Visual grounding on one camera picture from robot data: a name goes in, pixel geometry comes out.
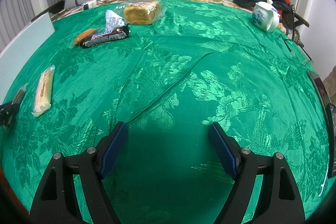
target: blue and white porcelain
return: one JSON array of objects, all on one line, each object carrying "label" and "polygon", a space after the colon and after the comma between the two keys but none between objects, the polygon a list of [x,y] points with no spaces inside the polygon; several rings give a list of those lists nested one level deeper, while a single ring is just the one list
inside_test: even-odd
[{"label": "blue and white porcelain", "polygon": [[260,1],[255,4],[252,12],[254,25],[265,32],[273,32],[279,24],[280,15],[272,4],[272,0]]}]

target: loaf of bread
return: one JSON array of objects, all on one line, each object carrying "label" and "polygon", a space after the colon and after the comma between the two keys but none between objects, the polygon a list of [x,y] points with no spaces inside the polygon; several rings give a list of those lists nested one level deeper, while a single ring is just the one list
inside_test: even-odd
[{"label": "loaf of bread", "polygon": [[149,25],[160,14],[161,7],[157,0],[142,0],[129,3],[124,8],[124,18],[130,24]]}]

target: teapot lid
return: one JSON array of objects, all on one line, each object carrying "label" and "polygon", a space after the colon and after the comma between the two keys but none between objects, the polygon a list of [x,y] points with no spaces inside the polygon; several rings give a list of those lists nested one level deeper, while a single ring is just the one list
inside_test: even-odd
[{"label": "teapot lid", "polygon": [[258,4],[260,7],[266,9],[266,10],[275,10],[277,11],[273,6],[273,1],[272,0],[267,0],[267,2],[259,1]]}]

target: green tablecloth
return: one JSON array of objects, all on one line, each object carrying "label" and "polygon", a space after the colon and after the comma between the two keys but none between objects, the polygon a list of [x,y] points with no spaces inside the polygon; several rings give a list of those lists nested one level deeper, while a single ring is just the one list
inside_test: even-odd
[{"label": "green tablecloth", "polygon": [[[41,174],[55,152],[81,153],[117,121],[129,137],[104,185],[122,223],[213,223],[233,181],[208,141],[219,122],[255,153],[282,152],[293,171],[306,217],[331,186],[324,184],[328,138],[319,99],[295,44],[253,26],[251,14],[218,4],[165,0],[155,26],[131,26],[115,43],[69,48],[89,28],[104,27],[106,5],[54,23],[7,100],[29,83],[17,123],[3,148],[3,171],[30,209]],[[51,109],[31,115],[40,74],[54,64]],[[244,221],[251,219],[262,177]],[[79,204],[90,221],[80,179]]]}]

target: white panel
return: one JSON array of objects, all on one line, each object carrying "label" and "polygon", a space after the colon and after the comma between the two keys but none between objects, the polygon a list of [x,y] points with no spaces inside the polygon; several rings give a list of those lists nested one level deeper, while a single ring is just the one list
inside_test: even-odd
[{"label": "white panel", "polygon": [[54,32],[46,13],[27,25],[0,53],[0,105],[23,66]]}]

